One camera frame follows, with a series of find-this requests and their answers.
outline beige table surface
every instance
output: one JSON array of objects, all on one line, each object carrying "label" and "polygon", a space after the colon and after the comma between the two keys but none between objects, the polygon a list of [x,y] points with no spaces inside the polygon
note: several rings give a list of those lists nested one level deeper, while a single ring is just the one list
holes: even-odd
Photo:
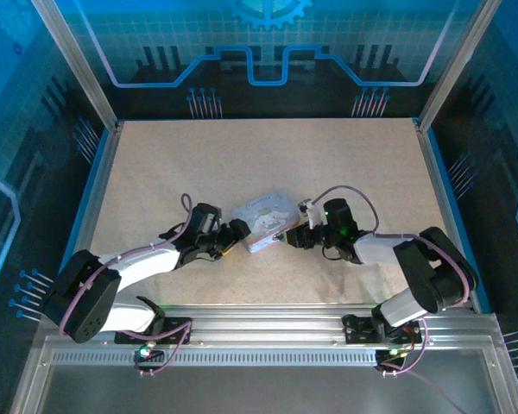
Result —
[{"label": "beige table surface", "polygon": [[[183,221],[182,192],[221,207],[230,220],[234,207],[264,192],[282,188],[298,203],[338,184],[370,197],[381,232],[443,228],[409,119],[126,122],[92,252],[140,246]],[[359,227],[372,228],[357,195],[332,196],[346,197]],[[277,243],[255,254],[238,246],[219,262],[157,274],[123,296],[143,294],[158,304],[372,303],[406,287],[397,267],[330,262],[319,248]]]}]

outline metal corner post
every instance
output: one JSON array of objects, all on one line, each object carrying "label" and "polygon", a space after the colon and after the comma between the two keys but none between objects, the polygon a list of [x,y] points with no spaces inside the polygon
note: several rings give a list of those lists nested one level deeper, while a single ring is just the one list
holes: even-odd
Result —
[{"label": "metal corner post", "polygon": [[485,29],[490,25],[493,15],[500,4],[501,0],[483,0],[471,18],[462,44],[449,61],[420,114],[420,131],[422,133],[426,133],[432,125],[433,120],[438,115],[452,87],[457,82],[458,76],[460,76],[460,73],[470,60],[474,49],[476,49],[477,44],[482,39]]},{"label": "metal corner post", "polygon": [[54,0],[31,0],[104,126],[114,132],[115,112]]}]

